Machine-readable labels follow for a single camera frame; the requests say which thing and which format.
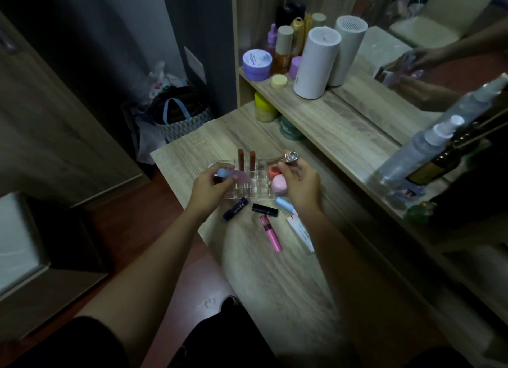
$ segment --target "clear acrylic organizer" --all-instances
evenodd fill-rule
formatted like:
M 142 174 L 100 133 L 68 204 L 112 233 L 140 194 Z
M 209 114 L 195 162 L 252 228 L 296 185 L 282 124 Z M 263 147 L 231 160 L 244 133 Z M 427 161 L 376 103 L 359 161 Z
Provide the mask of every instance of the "clear acrylic organizer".
M 217 162 L 226 162 L 235 166 L 236 170 L 238 169 L 238 160 L 219 160 L 214 161 Z M 249 162 L 248 158 L 246 158 L 244 171 L 251 178 L 250 183 L 241 183 L 238 181 L 235 184 L 234 189 L 231 192 L 228 192 L 224 198 L 232 199 L 232 198 L 276 198 L 276 194 L 271 188 L 271 180 L 268 176 L 268 166 L 266 165 L 266 160 L 259 159 L 256 160 L 256 164 L 253 171 L 248 170 Z

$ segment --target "person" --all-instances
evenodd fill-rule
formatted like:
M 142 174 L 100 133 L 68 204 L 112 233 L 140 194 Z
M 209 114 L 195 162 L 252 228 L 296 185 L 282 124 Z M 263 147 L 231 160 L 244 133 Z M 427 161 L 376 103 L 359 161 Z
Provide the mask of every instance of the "person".
M 434 49 L 416 48 L 412 50 L 416 55 L 416 60 L 409 68 L 409 71 L 428 70 L 456 59 L 506 49 L 508 49 L 508 18 L 446 46 Z M 390 88 L 417 108 L 432 112 L 447 110 L 463 95 L 460 92 L 428 84 L 410 76 L 402 76 L 400 82 Z M 501 103 L 508 103 L 506 94 L 503 94 L 503 96 L 498 97 L 496 100 L 496 104 Z
M 304 159 L 279 163 L 334 301 L 365 367 L 471 367 L 442 334 L 360 255 L 321 209 L 321 179 Z M 199 226 L 235 182 L 214 185 L 218 163 L 194 181 L 184 212 L 78 314 L 16 360 L 20 366 L 137 367 L 171 300 Z M 170 367 L 277 366 L 246 310 L 231 297 L 190 333 Z

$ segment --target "pink lip gloss tube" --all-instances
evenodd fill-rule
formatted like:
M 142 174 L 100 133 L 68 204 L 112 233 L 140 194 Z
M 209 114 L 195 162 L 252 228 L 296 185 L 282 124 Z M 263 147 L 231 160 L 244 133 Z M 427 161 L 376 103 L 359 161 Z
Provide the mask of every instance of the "pink lip gloss tube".
M 268 221 L 268 217 L 266 214 L 261 215 L 259 217 L 261 220 L 261 223 L 263 224 L 263 228 L 266 230 L 266 234 L 268 235 L 268 238 L 270 239 L 270 242 L 272 243 L 273 249 L 278 253 L 282 251 L 282 246 L 280 246 L 279 239 L 277 238 L 277 235 L 275 234 L 275 231 L 272 228 L 272 224 L 270 224 L 270 221 Z

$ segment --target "black sleeve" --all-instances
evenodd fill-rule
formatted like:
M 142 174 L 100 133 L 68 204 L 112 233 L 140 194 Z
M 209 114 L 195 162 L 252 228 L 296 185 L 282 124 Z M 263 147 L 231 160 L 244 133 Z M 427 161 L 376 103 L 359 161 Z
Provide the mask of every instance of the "black sleeve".
M 404 368 L 473 368 L 455 349 L 449 347 L 432 348 L 411 359 Z
M 23 354 L 10 368 L 128 367 L 124 347 L 105 325 L 76 317 Z

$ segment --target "white spray cap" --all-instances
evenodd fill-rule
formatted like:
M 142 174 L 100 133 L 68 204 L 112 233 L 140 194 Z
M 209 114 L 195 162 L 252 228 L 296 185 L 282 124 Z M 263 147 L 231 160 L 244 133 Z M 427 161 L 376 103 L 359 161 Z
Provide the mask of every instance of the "white spray cap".
M 449 140 L 455 130 L 464 124 L 464 118 L 461 116 L 452 116 L 448 121 L 435 125 L 432 129 L 425 132 L 425 140 L 432 146 L 439 146 Z
M 499 92 L 508 84 L 508 75 L 504 72 L 492 82 L 486 83 L 473 93 L 474 98 L 480 102 L 490 102 L 499 95 Z

